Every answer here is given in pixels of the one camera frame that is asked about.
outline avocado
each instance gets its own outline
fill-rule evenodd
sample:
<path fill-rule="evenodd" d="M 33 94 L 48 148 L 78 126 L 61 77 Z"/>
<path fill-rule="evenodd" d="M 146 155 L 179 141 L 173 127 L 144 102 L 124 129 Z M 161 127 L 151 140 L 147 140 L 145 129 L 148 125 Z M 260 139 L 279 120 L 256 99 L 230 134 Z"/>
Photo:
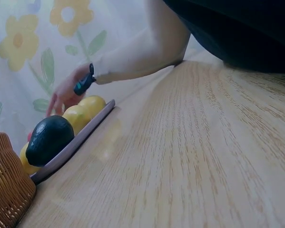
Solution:
<path fill-rule="evenodd" d="M 26 158 L 33 166 L 50 162 L 75 137 L 71 124 L 62 116 L 52 115 L 40 121 L 29 141 Z"/>

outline sleeve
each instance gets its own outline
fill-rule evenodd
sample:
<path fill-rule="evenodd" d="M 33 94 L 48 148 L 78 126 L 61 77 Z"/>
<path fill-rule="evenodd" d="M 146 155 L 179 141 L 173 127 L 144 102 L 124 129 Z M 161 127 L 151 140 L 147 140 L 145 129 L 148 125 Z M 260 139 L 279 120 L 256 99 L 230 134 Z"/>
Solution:
<path fill-rule="evenodd" d="M 163 0 L 144 0 L 147 28 L 93 61 L 97 84 L 155 73 L 182 61 L 190 33 Z"/>

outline gray tray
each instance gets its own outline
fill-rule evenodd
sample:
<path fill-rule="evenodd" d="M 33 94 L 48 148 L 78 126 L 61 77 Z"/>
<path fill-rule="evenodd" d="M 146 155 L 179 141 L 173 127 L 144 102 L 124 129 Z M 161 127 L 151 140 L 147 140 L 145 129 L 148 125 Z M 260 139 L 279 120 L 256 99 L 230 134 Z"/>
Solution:
<path fill-rule="evenodd" d="M 96 129 L 98 124 L 107 117 L 115 107 L 115 100 L 111 100 L 78 134 L 77 136 L 49 163 L 42 167 L 38 172 L 30 177 L 38 185 L 48 179 L 58 171 L 76 153 L 77 149 L 88 138 L 90 133 Z"/>

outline curtain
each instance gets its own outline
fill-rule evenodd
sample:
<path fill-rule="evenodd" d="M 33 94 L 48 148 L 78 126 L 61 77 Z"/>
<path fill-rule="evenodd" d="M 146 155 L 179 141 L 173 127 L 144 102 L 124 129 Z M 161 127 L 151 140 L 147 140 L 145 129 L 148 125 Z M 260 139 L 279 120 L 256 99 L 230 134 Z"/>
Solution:
<path fill-rule="evenodd" d="M 76 66 L 145 26 L 141 0 L 0 0 L 0 131 L 16 153 Z M 199 49 L 192 40 L 188 49 Z M 92 85 L 88 95 L 119 102 L 146 81 Z"/>

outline black wristband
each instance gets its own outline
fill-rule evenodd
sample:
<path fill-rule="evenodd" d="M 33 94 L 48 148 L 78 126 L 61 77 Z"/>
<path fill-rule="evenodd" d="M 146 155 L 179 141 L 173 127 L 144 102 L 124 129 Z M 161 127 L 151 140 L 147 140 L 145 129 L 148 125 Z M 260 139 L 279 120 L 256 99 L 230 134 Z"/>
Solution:
<path fill-rule="evenodd" d="M 78 96 L 84 94 L 96 79 L 94 78 L 94 65 L 89 65 L 89 73 L 85 75 L 74 87 L 74 93 Z"/>

